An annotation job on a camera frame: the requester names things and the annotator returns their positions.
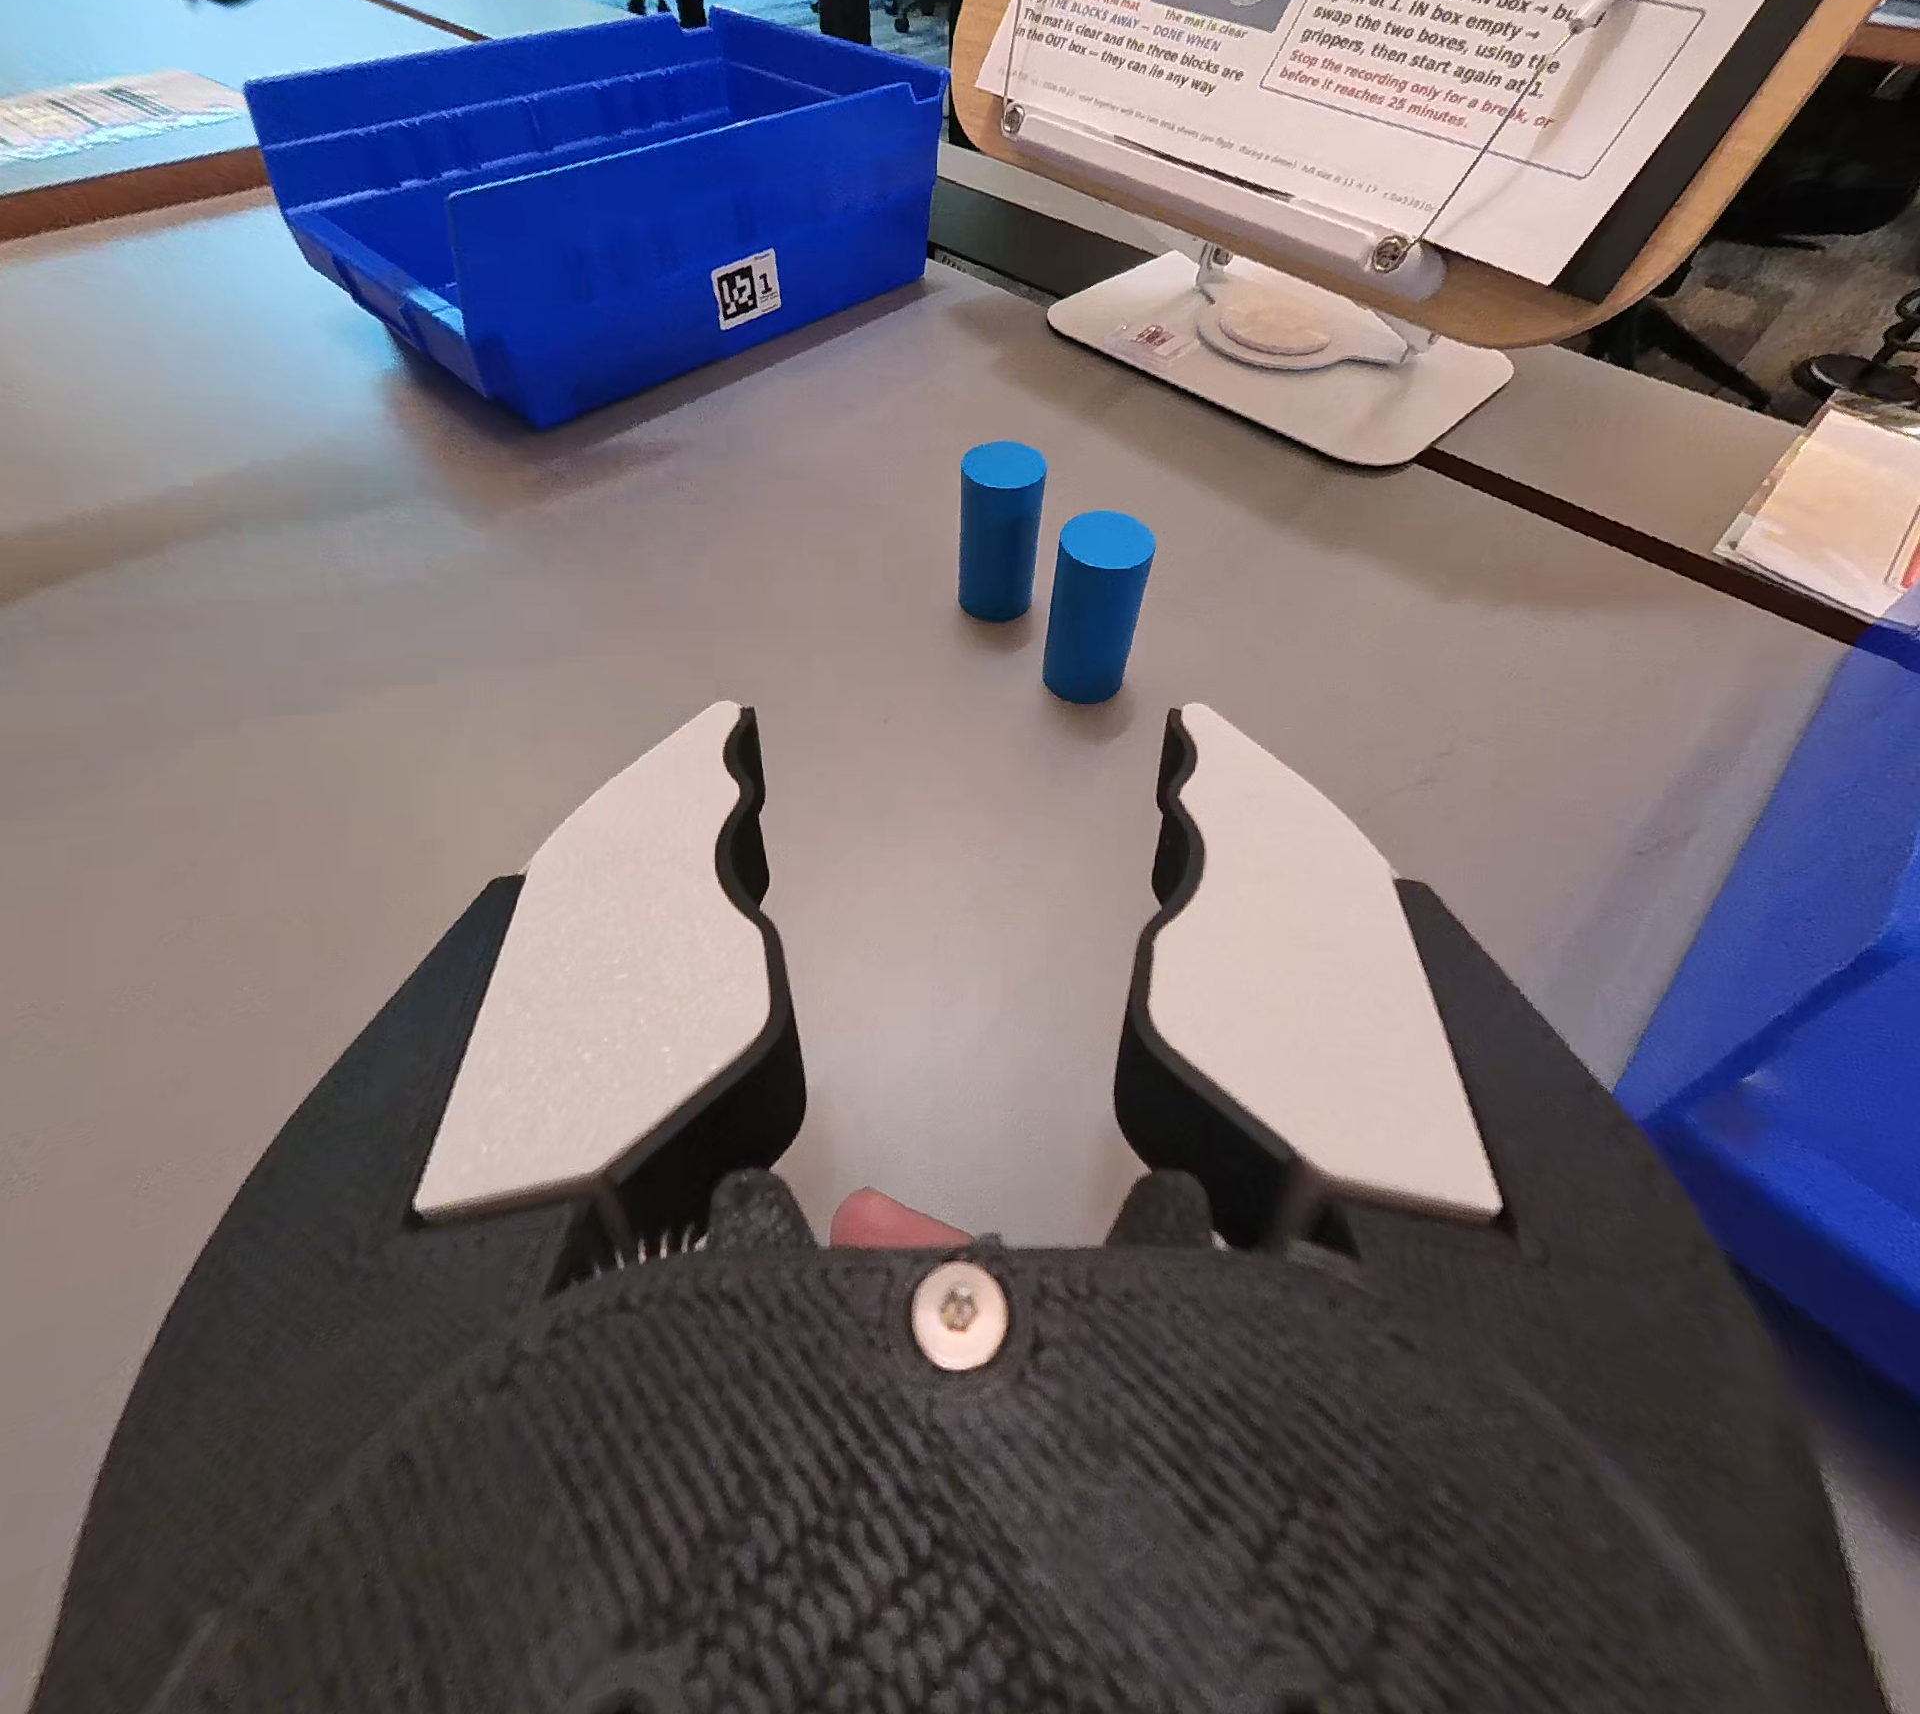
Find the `blue cylinder wooden block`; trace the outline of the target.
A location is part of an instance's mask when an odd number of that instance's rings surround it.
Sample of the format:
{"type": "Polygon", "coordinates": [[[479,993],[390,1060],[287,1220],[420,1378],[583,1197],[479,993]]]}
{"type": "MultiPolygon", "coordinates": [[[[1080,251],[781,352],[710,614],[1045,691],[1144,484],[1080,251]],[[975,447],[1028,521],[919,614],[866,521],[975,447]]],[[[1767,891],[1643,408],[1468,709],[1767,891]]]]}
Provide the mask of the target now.
{"type": "Polygon", "coordinates": [[[1118,510],[1070,518],[1054,559],[1041,682],[1068,705],[1113,698],[1129,666],[1158,541],[1118,510]]]}
{"type": "Polygon", "coordinates": [[[1011,439],[981,443],[962,458],[955,598],[975,623],[1006,624],[1029,613],[1045,474],[1045,456],[1011,439]]]}

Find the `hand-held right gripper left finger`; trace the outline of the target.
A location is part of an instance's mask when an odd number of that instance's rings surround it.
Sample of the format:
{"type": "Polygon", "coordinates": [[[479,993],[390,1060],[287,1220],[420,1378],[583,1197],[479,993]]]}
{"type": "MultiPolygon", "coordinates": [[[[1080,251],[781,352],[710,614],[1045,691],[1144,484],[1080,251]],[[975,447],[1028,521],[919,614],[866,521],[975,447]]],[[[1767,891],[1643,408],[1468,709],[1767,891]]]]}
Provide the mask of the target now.
{"type": "Polygon", "coordinates": [[[411,1212],[566,1207],[622,1263],[693,1247],[803,1124],[763,910],[756,711],[720,700],[593,790],[517,877],[411,1212]]]}

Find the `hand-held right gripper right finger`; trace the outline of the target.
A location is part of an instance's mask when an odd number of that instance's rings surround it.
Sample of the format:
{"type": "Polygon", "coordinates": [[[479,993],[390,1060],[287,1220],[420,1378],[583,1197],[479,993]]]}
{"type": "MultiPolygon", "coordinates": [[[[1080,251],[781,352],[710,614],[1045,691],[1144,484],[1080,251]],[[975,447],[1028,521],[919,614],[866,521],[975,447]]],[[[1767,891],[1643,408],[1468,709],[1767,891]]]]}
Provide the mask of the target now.
{"type": "Polygon", "coordinates": [[[1325,795],[1201,703],[1169,709],[1156,910],[1116,1051],[1116,1127],[1197,1182],[1211,1236],[1284,1247],[1371,1209],[1503,1215],[1401,878],[1325,795]]]}

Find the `person's right hand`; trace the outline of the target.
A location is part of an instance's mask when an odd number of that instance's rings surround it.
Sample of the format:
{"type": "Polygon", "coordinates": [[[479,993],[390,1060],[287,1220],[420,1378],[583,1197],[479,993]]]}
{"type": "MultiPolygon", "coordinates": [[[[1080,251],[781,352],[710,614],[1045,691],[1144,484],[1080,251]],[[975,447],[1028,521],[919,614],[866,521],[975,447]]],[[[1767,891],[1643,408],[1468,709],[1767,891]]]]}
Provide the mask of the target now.
{"type": "Polygon", "coordinates": [[[964,1251],[973,1236],[945,1220],[926,1215],[876,1190],[849,1192],[831,1212],[827,1247],[844,1251],[964,1251]]]}

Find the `tagged blue storage bin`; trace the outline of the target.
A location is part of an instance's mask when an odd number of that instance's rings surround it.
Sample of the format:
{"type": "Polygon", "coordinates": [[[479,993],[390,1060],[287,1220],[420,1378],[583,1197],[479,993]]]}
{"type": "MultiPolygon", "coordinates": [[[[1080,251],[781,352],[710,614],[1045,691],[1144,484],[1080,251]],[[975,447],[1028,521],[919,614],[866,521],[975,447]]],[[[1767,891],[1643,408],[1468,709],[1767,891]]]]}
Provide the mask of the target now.
{"type": "Polygon", "coordinates": [[[947,71],[711,8],[255,79],[303,261],[561,427],[916,282],[947,71]]]}

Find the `wooden document stand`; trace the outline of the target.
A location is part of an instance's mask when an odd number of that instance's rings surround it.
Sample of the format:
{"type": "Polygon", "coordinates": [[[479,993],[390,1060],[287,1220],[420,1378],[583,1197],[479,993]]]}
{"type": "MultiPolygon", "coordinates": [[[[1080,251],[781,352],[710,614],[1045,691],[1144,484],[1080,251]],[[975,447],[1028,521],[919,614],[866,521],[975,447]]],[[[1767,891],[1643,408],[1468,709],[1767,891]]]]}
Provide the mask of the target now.
{"type": "Polygon", "coordinates": [[[954,107],[972,145],[1007,166],[1191,242],[1059,301],[1048,324],[1189,396],[1307,451],[1365,469],[1423,454],[1511,381],[1511,351],[1561,343],[1649,298],[1689,262],[1812,90],[1881,0],[1824,0],[1734,130],[1668,206],[1599,297],[1578,297],[1449,253],[1375,237],[1290,200],[1235,220],[1200,178],[1168,193],[1090,139],[1068,162],[1041,125],[1021,129],[1010,95],[978,87],[1007,0],[964,0],[954,107]]]}

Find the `laminated paper sheet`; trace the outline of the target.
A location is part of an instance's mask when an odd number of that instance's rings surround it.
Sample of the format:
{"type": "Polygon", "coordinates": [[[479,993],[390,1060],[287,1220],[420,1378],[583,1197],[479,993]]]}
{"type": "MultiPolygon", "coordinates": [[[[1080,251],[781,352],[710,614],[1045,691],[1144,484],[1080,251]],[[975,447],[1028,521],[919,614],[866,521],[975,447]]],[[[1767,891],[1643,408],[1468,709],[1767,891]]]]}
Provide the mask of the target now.
{"type": "Polygon", "coordinates": [[[1858,620],[1918,627],[1918,411],[1829,401],[1716,556],[1858,620]]]}

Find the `printed paper sheet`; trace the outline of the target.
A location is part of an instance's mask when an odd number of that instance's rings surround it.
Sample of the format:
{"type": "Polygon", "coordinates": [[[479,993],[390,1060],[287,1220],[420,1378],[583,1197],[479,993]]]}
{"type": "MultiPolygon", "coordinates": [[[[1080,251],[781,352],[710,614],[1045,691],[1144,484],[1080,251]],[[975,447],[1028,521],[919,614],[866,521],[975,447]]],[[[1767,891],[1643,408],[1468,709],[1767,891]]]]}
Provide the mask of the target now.
{"type": "Polygon", "coordinates": [[[245,97],[208,77],[155,71],[2,97],[2,166],[70,161],[243,119],[245,97]]]}

